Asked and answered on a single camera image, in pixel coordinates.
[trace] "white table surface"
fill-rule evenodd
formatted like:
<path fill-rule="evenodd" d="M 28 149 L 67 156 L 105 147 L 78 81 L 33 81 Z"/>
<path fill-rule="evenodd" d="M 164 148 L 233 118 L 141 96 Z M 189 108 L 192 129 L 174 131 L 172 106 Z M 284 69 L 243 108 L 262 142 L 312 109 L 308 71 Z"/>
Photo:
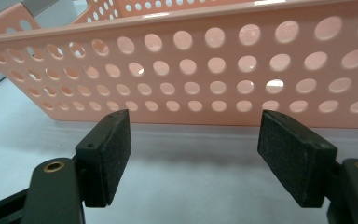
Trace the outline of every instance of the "white table surface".
<path fill-rule="evenodd" d="M 39 163 L 72 158 L 96 123 L 55 121 L 7 79 L 0 82 L 0 200 L 26 189 Z M 358 158 L 358 130 L 314 129 Z M 111 206 L 87 223 L 324 224 L 301 209 L 256 152 L 258 128 L 132 124 L 132 154 Z"/>

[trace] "basket rim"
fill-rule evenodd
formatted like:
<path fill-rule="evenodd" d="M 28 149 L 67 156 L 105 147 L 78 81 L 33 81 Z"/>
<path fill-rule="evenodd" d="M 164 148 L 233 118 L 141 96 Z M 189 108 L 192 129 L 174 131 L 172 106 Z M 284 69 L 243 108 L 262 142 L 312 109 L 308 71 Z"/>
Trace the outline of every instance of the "basket rim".
<path fill-rule="evenodd" d="M 228 4 L 224 6 L 194 8 L 172 12 L 161 12 L 118 18 L 111 21 L 94 21 L 79 24 L 70 24 L 61 27 L 44 28 L 29 31 L 20 31 L 13 34 L 0 34 L 0 42 L 20 40 L 27 38 L 48 37 L 52 35 L 69 35 L 73 33 L 98 31 L 106 28 L 130 27 L 141 24 L 158 23 L 165 21 L 181 21 L 188 19 L 199 19 L 206 17 L 223 16 L 244 12 L 269 11 L 293 7 L 309 7 L 315 5 L 331 5 L 342 2 L 356 2 L 358 0 L 267 0 L 254 1 L 239 4 Z"/>

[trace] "perforated plastic panel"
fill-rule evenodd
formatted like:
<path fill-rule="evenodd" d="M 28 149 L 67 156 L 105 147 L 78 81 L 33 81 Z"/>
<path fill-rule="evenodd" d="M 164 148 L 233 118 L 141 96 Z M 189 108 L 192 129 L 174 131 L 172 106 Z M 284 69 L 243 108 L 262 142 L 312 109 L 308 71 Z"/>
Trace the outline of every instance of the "perforated plastic panel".
<path fill-rule="evenodd" d="M 358 128 L 358 1 L 238 2 L 89 1 L 85 23 L 0 35 L 0 71 L 59 120 Z"/>

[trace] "basket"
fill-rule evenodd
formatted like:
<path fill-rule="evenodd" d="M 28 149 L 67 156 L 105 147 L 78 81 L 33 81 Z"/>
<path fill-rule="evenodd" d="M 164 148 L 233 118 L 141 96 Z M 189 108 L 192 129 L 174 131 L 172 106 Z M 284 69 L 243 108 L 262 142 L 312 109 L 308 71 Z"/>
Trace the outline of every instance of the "basket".
<path fill-rule="evenodd" d="M 52 119 L 358 128 L 358 1 L 88 1 L 70 26 L 0 13 L 0 72 Z M 26 21 L 33 30 L 20 30 Z"/>

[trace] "brass nut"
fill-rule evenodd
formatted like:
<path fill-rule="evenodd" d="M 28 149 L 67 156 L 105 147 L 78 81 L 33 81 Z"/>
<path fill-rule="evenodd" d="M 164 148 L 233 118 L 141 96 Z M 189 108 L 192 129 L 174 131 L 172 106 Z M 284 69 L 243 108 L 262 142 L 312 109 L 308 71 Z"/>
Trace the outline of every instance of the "brass nut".
<path fill-rule="evenodd" d="M 61 170 L 64 165 L 65 165 L 65 163 L 63 163 L 62 161 L 53 161 L 53 162 L 47 164 L 43 168 L 43 171 L 45 171 L 46 173 L 54 173 L 54 172 Z"/>

